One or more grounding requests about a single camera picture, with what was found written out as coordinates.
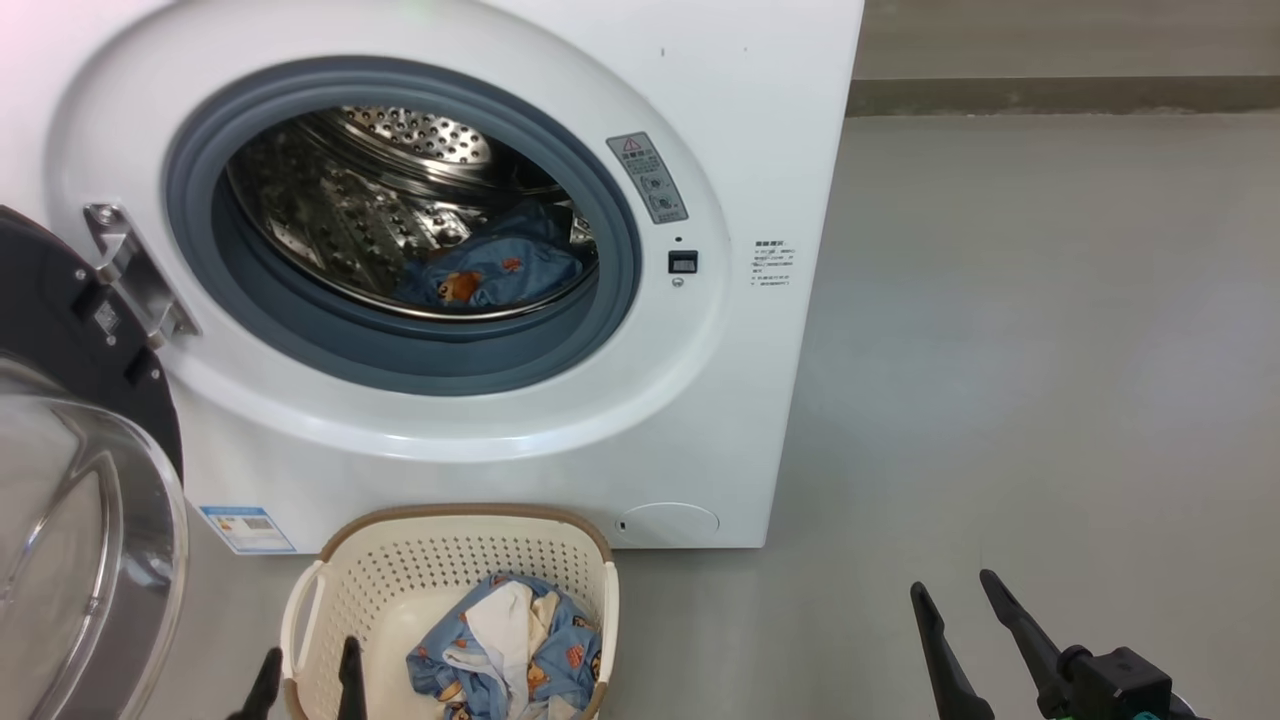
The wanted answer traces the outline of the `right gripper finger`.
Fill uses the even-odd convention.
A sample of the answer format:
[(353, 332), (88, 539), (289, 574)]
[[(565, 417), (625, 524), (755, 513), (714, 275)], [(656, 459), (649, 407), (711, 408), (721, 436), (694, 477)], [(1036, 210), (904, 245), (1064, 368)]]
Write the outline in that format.
[(979, 697), (945, 634), (945, 620), (923, 583), (910, 588), (913, 612), (940, 719), (995, 719), (989, 703)]
[(1044, 719), (1080, 719), (1071, 683), (1062, 674), (1066, 670), (1062, 651), (996, 571), (982, 569), (979, 578), (996, 618), (1012, 635), (1027, 666), (1036, 687), (1039, 714)]

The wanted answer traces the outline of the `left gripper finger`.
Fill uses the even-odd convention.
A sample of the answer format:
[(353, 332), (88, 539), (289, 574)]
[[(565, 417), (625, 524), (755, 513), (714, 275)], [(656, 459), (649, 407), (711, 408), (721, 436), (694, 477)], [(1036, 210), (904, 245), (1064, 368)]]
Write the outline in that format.
[(362, 651), (358, 638), (347, 635), (338, 667), (340, 700), (337, 710), (338, 720), (366, 720), (365, 676)]
[(282, 682), (283, 651), (270, 648), (259, 669), (241, 707), (227, 716), (227, 720), (266, 720), (276, 702)]

